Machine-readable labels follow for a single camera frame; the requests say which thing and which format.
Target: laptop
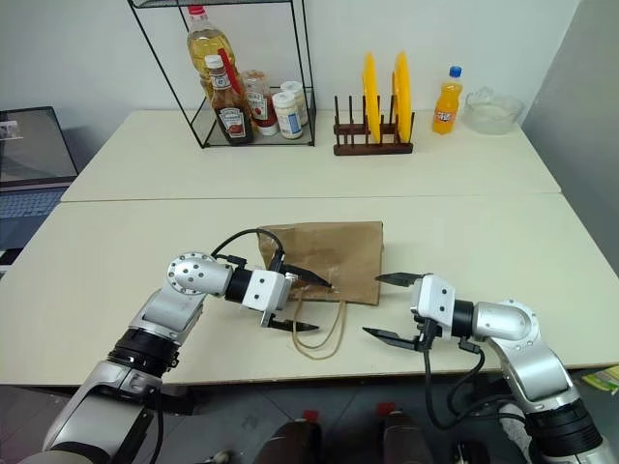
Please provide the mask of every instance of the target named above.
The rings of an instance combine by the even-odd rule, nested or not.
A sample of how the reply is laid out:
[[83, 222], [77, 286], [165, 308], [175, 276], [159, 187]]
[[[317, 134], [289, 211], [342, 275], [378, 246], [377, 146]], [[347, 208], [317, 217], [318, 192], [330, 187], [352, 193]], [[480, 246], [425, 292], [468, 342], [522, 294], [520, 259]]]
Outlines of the laptop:
[[75, 177], [51, 106], [0, 111], [0, 249], [24, 248]]

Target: laptop keyboard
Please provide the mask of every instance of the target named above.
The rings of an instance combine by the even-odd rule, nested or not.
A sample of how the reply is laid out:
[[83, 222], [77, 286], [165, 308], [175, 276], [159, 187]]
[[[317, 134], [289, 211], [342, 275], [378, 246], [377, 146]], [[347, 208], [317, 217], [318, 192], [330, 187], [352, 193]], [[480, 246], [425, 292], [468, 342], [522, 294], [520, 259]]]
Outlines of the laptop keyboard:
[[0, 196], [0, 219], [47, 216], [60, 202], [61, 191], [3, 194]]

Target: white table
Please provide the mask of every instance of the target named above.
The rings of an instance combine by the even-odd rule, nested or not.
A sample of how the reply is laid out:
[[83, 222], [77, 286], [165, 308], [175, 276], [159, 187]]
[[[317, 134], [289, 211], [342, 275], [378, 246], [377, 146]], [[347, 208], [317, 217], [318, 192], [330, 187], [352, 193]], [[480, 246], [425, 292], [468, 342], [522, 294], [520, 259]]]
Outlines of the white table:
[[[609, 348], [619, 280], [560, 194], [78, 202], [61, 204], [0, 280], [0, 383], [80, 384], [162, 285], [174, 255], [208, 252], [244, 227], [314, 220], [382, 220], [384, 272], [435, 272], [460, 298], [534, 307], [567, 366], [619, 361]], [[230, 250], [260, 263], [254, 237]], [[289, 333], [260, 329], [257, 313], [209, 297], [165, 380], [419, 373], [421, 355], [361, 330], [411, 336], [409, 299], [410, 290], [383, 285], [380, 306], [352, 304], [340, 351], [313, 362], [295, 352]], [[309, 304], [302, 319], [320, 325], [322, 337], [335, 311]], [[438, 340], [432, 361], [436, 371], [462, 371], [476, 358]], [[487, 366], [497, 365], [489, 356]]]
[[487, 136], [460, 124], [441, 136], [430, 130], [431, 114], [420, 111], [412, 155], [335, 157], [333, 118], [333, 111], [318, 111], [314, 148], [202, 150], [179, 111], [136, 111], [79, 175], [63, 201], [560, 191], [520, 128], [504, 136]]

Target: yellow plate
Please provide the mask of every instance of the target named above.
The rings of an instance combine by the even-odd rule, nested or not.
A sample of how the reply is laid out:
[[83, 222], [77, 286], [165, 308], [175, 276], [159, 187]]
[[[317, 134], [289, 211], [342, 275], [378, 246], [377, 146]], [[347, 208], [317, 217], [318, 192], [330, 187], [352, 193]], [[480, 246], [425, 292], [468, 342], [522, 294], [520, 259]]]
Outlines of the yellow plate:
[[401, 51], [396, 58], [396, 70], [392, 75], [394, 91], [394, 111], [398, 116], [398, 134], [400, 141], [408, 143], [410, 140], [410, 74], [406, 53]]
[[366, 96], [366, 114], [371, 137], [375, 142], [380, 140], [380, 118], [378, 116], [378, 94], [376, 93], [376, 70], [374, 57], [366, 53], [366, 62], [362, 74], [364, 95]]

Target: laptop screen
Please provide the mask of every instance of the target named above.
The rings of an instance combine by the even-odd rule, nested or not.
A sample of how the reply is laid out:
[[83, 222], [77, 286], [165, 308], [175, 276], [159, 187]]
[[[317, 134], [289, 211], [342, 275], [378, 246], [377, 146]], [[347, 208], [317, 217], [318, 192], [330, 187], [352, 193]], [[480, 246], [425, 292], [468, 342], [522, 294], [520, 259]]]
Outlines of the laptop screen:
[[53, 184], [76, 175], [53, 108], [0, 111], [0, 187]]

